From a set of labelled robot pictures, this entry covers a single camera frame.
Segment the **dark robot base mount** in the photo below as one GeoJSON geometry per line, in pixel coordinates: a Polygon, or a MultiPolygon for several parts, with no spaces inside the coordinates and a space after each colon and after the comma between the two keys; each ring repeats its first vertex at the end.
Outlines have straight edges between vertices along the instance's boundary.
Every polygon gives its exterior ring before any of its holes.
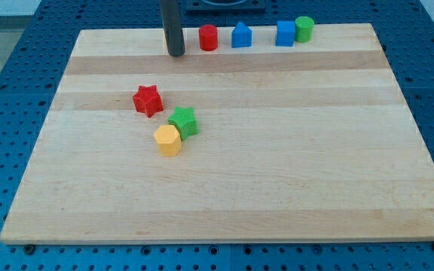
{"type": "Polygon", "coordinates": [[[207,11],[264,11],[265,0],[185,0],[187,13],[207,11]]]}

